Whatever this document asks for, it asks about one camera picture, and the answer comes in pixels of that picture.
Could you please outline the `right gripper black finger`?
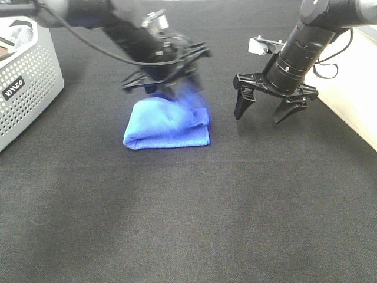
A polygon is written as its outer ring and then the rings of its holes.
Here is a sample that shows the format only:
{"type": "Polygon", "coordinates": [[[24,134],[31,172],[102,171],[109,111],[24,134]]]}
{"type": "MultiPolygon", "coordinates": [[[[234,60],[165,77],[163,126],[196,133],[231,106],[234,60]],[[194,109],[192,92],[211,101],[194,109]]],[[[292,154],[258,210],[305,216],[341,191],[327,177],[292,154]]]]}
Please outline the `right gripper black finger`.
{"type": "Polygon", "coordinates": [[[237,101],[234,110],[236,120],[239,120],[244,112],[255,102],[254,89],[247,87],[239,88],[237,90],[237,101]]]}
{"type": "Polygon", "coordinates": [[[279,124],[292,114],[303,111],[306,108],[307,101],[304,98],[298,100],[282,100],[273,114],[273,121],[275,124],[279,124]]]}

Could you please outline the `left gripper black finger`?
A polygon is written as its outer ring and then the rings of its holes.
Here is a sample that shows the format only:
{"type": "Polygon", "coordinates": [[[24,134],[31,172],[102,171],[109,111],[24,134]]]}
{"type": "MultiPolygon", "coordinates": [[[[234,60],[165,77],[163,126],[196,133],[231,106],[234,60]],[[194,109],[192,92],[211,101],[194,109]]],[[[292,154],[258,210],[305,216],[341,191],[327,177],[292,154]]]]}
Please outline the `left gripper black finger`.
{"type": "Polygon", "coordinates": [[[203,91],[203,85],[197,74],[180,77],[164,86],[164,94],[167,96],[188,96],[201,91],[203,91]]]}
{"type": "Polygon", "coordinates": [[[157,85],[148,85],[145,88],[147,94],[154,94],[157,92],[158,86],[157,85]]]}

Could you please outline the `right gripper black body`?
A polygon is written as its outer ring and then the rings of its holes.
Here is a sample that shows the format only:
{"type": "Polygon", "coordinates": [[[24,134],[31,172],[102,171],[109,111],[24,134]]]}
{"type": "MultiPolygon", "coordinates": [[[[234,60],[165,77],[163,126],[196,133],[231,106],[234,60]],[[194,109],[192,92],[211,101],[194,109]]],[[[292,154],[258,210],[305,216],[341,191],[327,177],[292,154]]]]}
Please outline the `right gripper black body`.
{"type": "Polygon", "coordinates": [[[284,100],[315,100],[319,95],[315,87],[300,83],[294,90],[282,91],[272,86],[262,73],[236,74],[233,85],[239,91],[242,100],[255,101],[253,92],[257,90],[284,100]]]}

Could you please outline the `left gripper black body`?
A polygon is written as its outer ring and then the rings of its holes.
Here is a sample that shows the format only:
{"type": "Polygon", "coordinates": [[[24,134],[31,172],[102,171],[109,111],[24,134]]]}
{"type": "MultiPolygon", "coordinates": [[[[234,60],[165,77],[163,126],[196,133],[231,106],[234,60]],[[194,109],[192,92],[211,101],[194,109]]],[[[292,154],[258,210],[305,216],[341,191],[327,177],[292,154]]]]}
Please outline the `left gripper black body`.
{"type": "Polygon", "coordinates": [[[201,58],[211,57],[211,52],[206,42],[191,44],[178,49],[178,61],[166,65],[153,65],[141,67],[122,82],[122,89],[128,93],[136,88],[148,85],[157,85],[158,91],[164,89],[168,83],[180,77],[197,74],[196,61],[201,58]]]}

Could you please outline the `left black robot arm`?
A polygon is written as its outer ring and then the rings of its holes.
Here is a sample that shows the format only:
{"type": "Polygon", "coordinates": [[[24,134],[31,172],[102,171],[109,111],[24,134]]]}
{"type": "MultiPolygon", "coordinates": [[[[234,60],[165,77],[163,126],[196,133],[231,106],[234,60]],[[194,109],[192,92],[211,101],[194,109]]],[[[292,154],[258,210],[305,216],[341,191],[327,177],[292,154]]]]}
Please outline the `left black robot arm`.
{"type": "Polygon", "coordinates": [[[210,57],[205,42],[193,43],[186,35],[170,28],[163,9],[145,14],[138,1],[33,1],[35,20],[45,27],[99,28],[128,56],[120,57],[82,41],[116,60],[139,69],[123,81],[123,90],[144,88],[147,94],[186,83],[201,90],[196,61],[210,57]]]}

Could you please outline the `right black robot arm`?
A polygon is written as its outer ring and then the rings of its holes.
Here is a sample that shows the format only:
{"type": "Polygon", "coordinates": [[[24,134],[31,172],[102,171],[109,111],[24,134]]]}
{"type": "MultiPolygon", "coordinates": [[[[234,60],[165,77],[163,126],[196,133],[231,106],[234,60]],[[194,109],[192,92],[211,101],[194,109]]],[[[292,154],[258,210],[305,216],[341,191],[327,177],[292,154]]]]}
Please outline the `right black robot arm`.
{"type": "Polygon", "coordinates": [[[376,1],[303,1],[300,19],[286,42],[262,37],[249,40],[250,53],[272,57],[261,73],[235,75],[235,118],[240,119],[255,103],[255,90],[281,98],[273,115],[275,123],[305,110],[307,100],[316,99],[319,93],[303,81],[320,62],[323,50],[353,27],[375,24],[376,1]]]}

